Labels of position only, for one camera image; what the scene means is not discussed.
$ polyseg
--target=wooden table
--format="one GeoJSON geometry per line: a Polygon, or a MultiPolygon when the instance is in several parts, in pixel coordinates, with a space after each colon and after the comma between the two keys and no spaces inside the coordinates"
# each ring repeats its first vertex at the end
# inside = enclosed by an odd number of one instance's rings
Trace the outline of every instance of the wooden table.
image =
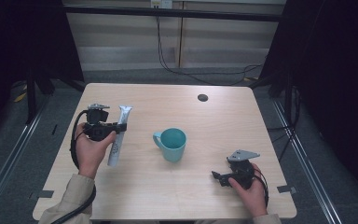
{"type": "Polygon", "coordinates": [[[108,122],[118,121],[119,105],[132,105],[133,110],[118,165],[107,166],[109,147],[98,171],[92,219],[249,218],[235,190],[220,187],[211,174],[230,173],[226,157],[236,149],[261,154],[250,161],[260,167],[268,181],[268,212],[282,218],[296,215],[291,194],[277,191],[286,182],[251,89],[89,84],[44,186],[54,194],[38,200],[35,219],[61,200],[71,175],[77,173],[68,150],[71,131],[78,113],[94,103],[111,106],[106,109],[108,122]],[[208,101],[200,101],[199,94],[206,94],[208,101]],[[187,135],[184,156],[177,163],[165,161],[152,139],[153,132],[170,127],[187,135]]]}

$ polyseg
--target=gray floor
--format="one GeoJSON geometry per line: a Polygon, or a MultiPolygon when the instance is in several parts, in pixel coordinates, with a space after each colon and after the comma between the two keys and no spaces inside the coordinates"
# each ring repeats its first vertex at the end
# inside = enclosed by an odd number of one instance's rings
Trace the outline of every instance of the gray floor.
{"type": "MultiPolygon", "coordinates": [[[[186,69],[191,73],[237,72],[239,68],[224,69],[186,69]]],[[[246,74],[247,77],[257,77],[260,70],[255,69],[246,74]]],[[[186,84],[186,85],[230,85],[242,80],[242,75],[198,75],[193,76],[206,80],[209,84],[185,75],[176,75],[163,69],[126,70],[85,72],[86,82],[111,83],[157,83],[157,84],[186,84]]],[[[36,223],[32,212],[36,204],[34,194],[45,184],[51,164],[61,145],[63,136],[74,114],[81,92],[75,91],[60,81],[54,80],[56,91],[47,99],[47,105],[41,119],[30,138],[26,148],[20,155],[19,161],[4,185],[0,195],[0,223],[36,223]]],[[[240,82],[236,86],[247,86],[250,82],[240,82]]],[[[12,90],[10,101],[2,112],[0,119],[0,170],[11,149],[21,135],[27,116],[26,101],[13,103],[19,88],[12,90]]],[[[255,97],[268,128],[281,127],[279,117],[269,98],[268,87],[255,89],[255,97]]],[[[38,103],[46,96],[38,94],[38,103]]],[[[319,135],[302,105],[296,133],[305,148],[310,162],[332,203],[337,209],[341,223],[358,223],[358,183],[351,174],[336,159],[319,135]]],[[[288,137],[284,130],[269,132],[277,155],[281,155],[288,137]]],[[[329,223],[324,214],[314,190],[307,179],[295,151],[289,146],[281,161],[283,173],[289,186],[296,187],[297,193],[293,198],[297,208],[297,216],[283,220],[283,223],[329,223]]]]}

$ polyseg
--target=sleeve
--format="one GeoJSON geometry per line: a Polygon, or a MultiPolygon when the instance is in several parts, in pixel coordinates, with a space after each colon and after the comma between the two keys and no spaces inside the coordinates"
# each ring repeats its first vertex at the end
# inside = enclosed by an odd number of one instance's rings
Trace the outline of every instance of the sleeve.
{"type": "MultiPolygon", "coordinates": [[[[60,217],[74,211],[82,205],[91,195],[94,187],[94,180],[83,175],[72,175],[71,180],[66,186],[66,191],[62,196],[62,200],[53,207],[43,212],[39,223],[52,223],[60,217]]],[[[91,223],[91,206],[83,211],[83,213],[69,219],[65,223],[91,223]]]]}
{"type": "Polygon", "coordinates": [[[254,224],[281,224],[277,214],[254,217],[253,222],[254,224]]]}

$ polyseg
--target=toothpaste tube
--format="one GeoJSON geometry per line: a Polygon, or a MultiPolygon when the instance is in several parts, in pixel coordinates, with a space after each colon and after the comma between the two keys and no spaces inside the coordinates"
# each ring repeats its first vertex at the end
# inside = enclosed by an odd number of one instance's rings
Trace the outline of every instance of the toothpaste tube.
{"type": "MultiPolygon", "coordinates": [[[[132,106],[130,105],[121,105],[121,115],[117,124],[125,124],[129,118],[130,111],[132,106]]],[[[118,163],[118,156],[120,155],[121,144],[123,143],[124,133],[121,132],[116,136],[116,141],[113,143],[112,148],[109,153],[109,160],[107,161],[107,165],[116,166],[118,163]]]]}

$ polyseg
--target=teal mug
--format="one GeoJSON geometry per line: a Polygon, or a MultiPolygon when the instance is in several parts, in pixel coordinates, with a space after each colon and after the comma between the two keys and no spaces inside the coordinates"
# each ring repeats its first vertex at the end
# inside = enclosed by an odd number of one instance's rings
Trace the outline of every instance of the teal mug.
{"type": "Polygon", "coordinates": [[[162,133],[154,133],[153,140],[162,150],[165,160],[177,162],[182,159],[186,146],[186,135],[182,130],[170,128],[162,133]]]}

